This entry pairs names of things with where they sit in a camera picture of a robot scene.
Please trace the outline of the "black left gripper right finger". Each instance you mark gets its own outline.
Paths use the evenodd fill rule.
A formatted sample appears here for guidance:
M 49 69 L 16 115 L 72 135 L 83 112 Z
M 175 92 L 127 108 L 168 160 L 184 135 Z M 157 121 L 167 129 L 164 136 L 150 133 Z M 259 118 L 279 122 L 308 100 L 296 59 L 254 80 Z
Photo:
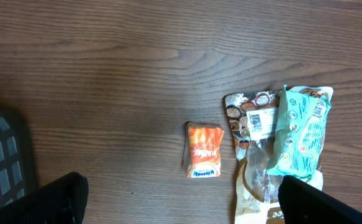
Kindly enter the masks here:
M 362 224 L 362 213 L 291 175 L 279 187 L 286 224 Z

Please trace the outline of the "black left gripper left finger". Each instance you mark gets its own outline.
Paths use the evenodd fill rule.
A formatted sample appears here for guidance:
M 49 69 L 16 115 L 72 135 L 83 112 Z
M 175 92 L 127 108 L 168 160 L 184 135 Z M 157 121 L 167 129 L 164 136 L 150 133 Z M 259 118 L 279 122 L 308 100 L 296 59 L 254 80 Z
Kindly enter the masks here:
M 70 172 L 0 208 L 0 224 L 81 224 L 87 200 L 87 178 Z

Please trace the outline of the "teal snack packet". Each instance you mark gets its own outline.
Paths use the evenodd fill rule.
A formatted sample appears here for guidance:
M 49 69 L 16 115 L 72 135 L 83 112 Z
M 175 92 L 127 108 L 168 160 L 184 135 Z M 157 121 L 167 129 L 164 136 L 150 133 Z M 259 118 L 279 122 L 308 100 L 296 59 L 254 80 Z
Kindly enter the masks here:
M 325 141 L 333 88 L 283 86 L 275 127 L 274 153 L 269 175 L 314 176 Z

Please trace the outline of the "beige snack bag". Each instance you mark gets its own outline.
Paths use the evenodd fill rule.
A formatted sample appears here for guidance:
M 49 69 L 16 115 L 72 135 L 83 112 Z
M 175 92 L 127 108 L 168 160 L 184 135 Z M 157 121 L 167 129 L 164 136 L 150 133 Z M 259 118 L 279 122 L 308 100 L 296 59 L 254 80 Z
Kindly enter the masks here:
M 278 193 L 282 175 L 269 175 L 281 90 L 236 93 L 225 97 L 226 114 L 239 160 L 236 223 L 284 223 Z M 300 179 L 321 190 L 320 160 L 314 176 Z

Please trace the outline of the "orange small packet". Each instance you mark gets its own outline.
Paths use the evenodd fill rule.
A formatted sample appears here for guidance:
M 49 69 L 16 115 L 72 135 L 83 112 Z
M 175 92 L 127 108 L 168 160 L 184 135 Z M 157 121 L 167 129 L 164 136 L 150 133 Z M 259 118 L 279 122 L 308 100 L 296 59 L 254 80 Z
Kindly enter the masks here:
M 221 142 L 224 130 L 218 124 L 186 123 L 181 168 L 189 179 L 221 175 Z

